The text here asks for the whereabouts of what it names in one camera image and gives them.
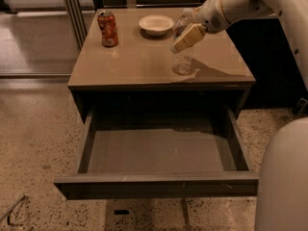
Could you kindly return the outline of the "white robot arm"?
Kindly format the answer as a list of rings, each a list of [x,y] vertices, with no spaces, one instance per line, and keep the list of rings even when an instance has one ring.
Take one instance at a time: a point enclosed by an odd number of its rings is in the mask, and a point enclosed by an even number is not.
[[[243,19],[275,14],[287,39],[300,79],[308,86],[308,0],[206,0],[192,12],[192,25],[171,46],[179,53],[204,36]],[[254,231],[308,231],[307,99],[293,110],[254,109],[266,127],[278,127],[259,165]]]

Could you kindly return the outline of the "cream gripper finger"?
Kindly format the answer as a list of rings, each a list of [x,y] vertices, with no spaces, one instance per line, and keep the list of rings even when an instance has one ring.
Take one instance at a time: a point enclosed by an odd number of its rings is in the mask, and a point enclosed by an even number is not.
[[[175,39],[170,47],[173,54],[177,54],[203,40],[206,28],[200,23],[193,23],[186,27],[183,33]]]

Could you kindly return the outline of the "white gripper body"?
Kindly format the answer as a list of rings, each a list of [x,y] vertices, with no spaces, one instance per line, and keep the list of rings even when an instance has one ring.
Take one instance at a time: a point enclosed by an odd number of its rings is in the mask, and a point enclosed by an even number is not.
[[[201,23],[210,34],[224,31],[231,25],[224,15],[222,0],[206,0],[193,10],[193,15],[195,21]]]

